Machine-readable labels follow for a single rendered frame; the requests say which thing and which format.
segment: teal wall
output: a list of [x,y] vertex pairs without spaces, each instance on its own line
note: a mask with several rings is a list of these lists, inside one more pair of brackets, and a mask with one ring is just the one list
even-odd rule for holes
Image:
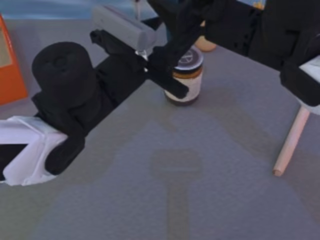
[[[141,2],[142,18],[155,16],[146,0]],[[112,4],[129,15],[134,14],[132,0],[0,0],[0,12],[6,19],[88,19],[95,4]]]

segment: wooden dowel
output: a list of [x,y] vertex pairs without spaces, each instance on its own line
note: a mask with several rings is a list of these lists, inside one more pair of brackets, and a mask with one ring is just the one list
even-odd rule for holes
[[275,176],[280,177],[285,172],[298,145],[299,138],[305,128],[309,116],[310,112],[301,106],[274,165],[272,173]]

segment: gray table surface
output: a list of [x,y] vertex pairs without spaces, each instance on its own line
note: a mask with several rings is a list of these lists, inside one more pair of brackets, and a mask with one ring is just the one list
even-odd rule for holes
[[[30,96],[45,46],[80,43],[94,65],[106,57],[88,20],[7,26]],[[298,108],[277,72],[218,47],[205,54],[194,105],[174,107],[147,82],[56,180],[1,185],[0,240],[318,240],[320,118],[310,117],[285,175],[271,174]],[[0,118],[35,112],[24,99],[1,106]]]

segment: white robot part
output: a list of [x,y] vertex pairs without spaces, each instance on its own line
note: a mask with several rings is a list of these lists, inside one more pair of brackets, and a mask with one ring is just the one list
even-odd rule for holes
[[[305,64],[301,65],[300,69],[303,70],[305,73],[307,73],[310,77],[312,77],[314,80],[316,80],[320,84],[320,55],[306,62]],[[299,102],[311,113],[320,115],[320,105],[309,106],[304,102],[302,102],[301,100],[299,100]]]
[[155,30],[109,5],[95,6],[92,20],[98,30],[105,30],[136,51],[148,50],[156,44]]
[[45,162],[50,152],[66,139],[67,135],[38,117],[14,116],[0,120],[0,145],[26,145],[4,168],[4,183],[27,186],[54,179],[56,176],[46,171]]

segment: orange object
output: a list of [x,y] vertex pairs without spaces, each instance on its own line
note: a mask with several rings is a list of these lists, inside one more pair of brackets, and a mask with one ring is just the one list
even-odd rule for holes
[[28,96],[5,21],[0,14],[0,105]]

